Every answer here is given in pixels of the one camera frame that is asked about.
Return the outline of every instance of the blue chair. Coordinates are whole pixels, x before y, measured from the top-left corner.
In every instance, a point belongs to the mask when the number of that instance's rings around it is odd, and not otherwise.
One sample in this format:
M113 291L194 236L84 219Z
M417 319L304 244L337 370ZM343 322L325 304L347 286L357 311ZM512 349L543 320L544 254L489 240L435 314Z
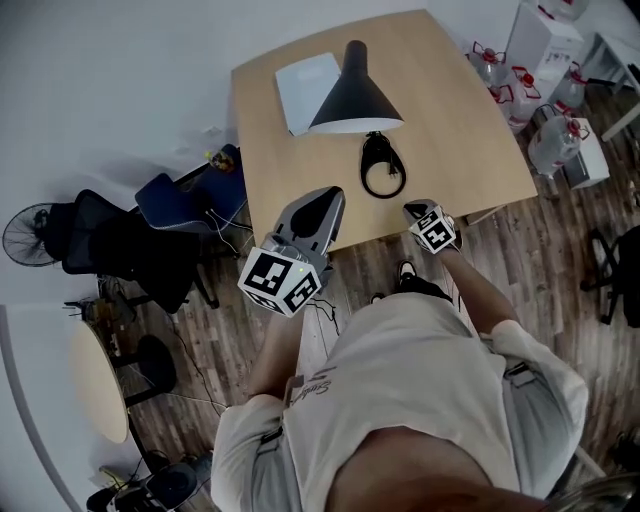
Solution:
M233 221L247 202L240 151L224 146L187 191L160 174L138 191L136 202L154 229L211 234L230 223L249 227Z

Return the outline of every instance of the white box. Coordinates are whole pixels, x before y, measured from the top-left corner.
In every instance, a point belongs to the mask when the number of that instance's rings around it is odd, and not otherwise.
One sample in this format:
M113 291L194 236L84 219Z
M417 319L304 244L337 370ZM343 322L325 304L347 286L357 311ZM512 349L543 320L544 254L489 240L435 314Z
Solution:
M440 206L428 210L426 215L409 226L418 245L436 254L456 239L454 227L449 224Z
M590 133L580 144L580 152L564 164L564 174L572 189L590 187L609 177L609 166L602 153L598 136L593 133L589 121L584 118L576 120Z
M292 317L321 288L313 265L253 247L238 280L258 306Z
M522 66L535 78L544 104L574 61L584 40L568 23L552 20L537 7L522 3L507 45L507 66Z
M294 62L276 71L284 117L291 135L303 135L340 77L332 53Z

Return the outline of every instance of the round table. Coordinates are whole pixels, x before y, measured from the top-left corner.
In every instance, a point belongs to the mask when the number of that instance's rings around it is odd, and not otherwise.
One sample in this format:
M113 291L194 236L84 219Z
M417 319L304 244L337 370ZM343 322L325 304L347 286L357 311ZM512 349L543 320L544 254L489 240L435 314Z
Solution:
M115 368L138 363L140 373L153 383L149 389L125 398ZM127 408L162 393L176 384L176 370L167 347L154 336L143 336L135 354L109 357L100 338L79 322L71 340L71 368L78 398L94 427L114 443L129 433Z

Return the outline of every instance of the black lamp shade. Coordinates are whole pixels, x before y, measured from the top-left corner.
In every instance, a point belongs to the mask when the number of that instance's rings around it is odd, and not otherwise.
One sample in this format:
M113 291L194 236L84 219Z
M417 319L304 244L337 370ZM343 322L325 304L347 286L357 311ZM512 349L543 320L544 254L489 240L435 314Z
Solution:
M309 131L313 133L367 133L404 124L391 102L367 73L367 45L347 45L340 78L324 100Z

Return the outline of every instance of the electric fan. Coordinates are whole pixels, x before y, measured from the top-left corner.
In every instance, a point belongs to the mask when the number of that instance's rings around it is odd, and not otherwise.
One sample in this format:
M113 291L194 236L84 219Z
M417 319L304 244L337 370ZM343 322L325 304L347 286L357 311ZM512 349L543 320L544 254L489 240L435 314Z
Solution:
M44 267L56 262L44 247L51 206L52 203L29 206L7 224L2 234L2 247L16 263L25 267Z

